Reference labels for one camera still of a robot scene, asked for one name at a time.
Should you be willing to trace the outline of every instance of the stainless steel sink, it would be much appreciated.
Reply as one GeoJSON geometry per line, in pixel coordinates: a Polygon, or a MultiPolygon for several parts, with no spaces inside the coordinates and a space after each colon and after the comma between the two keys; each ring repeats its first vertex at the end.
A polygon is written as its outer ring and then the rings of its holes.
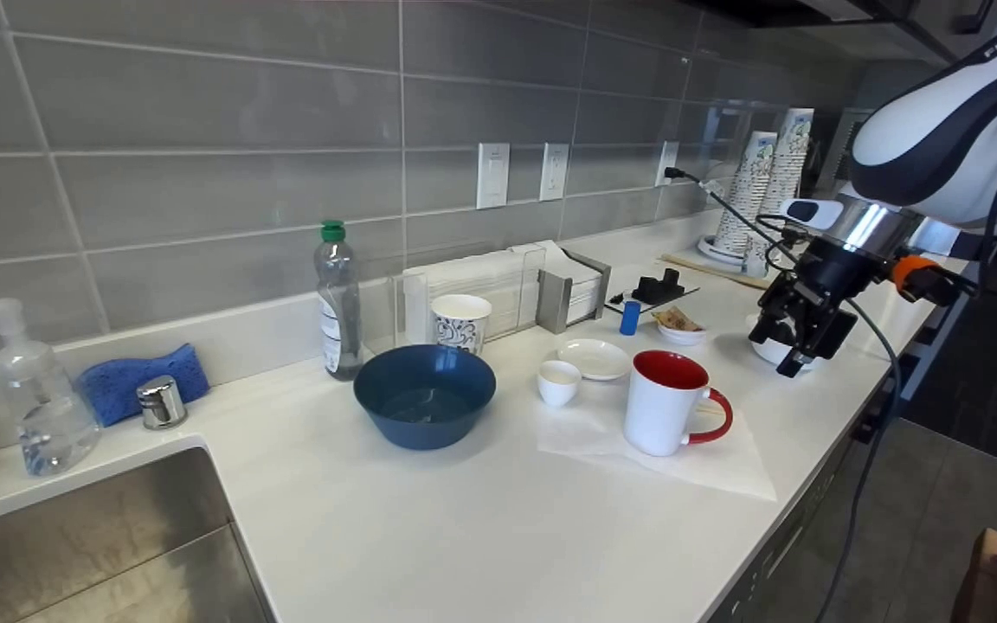
{"type": "Polygon", "coordinates": [[[220,475],[189,451],[0,514],[0,618],[274,618],[220,475]]]}

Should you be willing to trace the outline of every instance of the electrical outlet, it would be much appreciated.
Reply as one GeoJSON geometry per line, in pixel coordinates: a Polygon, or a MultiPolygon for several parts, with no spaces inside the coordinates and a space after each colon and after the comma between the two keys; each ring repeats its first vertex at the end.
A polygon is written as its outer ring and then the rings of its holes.
{"type": "Polygon", "coordinates": [[[508,185],[508,142],[478,142],[474,209],[507,205],[508,185]]]}
{"type": "Polygon", "coordinates": [[[666,146],[662,146],[662,164],[657,164],[657,172],[656,172],[656,184],[657,184],[657,185],[670,184],[670,180],[666,180],[666,170],[676,167],[676,164],[678,164],[678,142],[666,142],[666,146]]]}
{"type": "Polygon", "coordinates": [[[544,142],[542,150],[542,196],[566,196],[567,184],[567,146],[544,142]]]}

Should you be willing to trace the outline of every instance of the backsplash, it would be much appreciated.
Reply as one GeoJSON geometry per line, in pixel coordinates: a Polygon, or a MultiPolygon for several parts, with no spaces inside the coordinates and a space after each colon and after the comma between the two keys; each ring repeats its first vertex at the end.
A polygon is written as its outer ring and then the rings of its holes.
{"type": "Polygon", "coordinates": [[[313,289],[321,219],[363,277],[652,226],[692,210],[662,142],[707,167],[729,105],[775,128],[858,69],[682,0],[0,0],[0,295],[66,342],[313,289]]]}

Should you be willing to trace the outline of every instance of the blue sponge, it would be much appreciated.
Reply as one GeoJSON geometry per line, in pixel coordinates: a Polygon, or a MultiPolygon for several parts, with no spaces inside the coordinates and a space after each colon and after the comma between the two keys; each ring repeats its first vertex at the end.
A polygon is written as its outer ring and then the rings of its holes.
{"type": "Polygon", "coordinates": [[[198,401],[213,392],[207,375],[198,364],[191,342],[155,359],[104,359],[79,375],[75,389],[89,401],[104,424],[142,413],[139,389],[152,376],[174,376],[183,401],[198,401]]]}

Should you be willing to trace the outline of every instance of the machine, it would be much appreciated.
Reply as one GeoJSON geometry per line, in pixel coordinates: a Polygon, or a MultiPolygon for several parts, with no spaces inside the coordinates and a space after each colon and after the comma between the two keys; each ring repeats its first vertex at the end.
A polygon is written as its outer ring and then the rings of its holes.
{"type": "Polygon", "coordinates": [[[851,146],[851,185],[836,199],[787,205],[809,244],[761,295],[755,342],[790,342],[779,375],[794,376],[814,357],[836,357],[856,315],[843,303],[873,280],[892,280],[904,297],[948,303],[964,280],[914,249],[926,220],[964,232],[997,232],[997,37],[880,107],[851,146]]]}

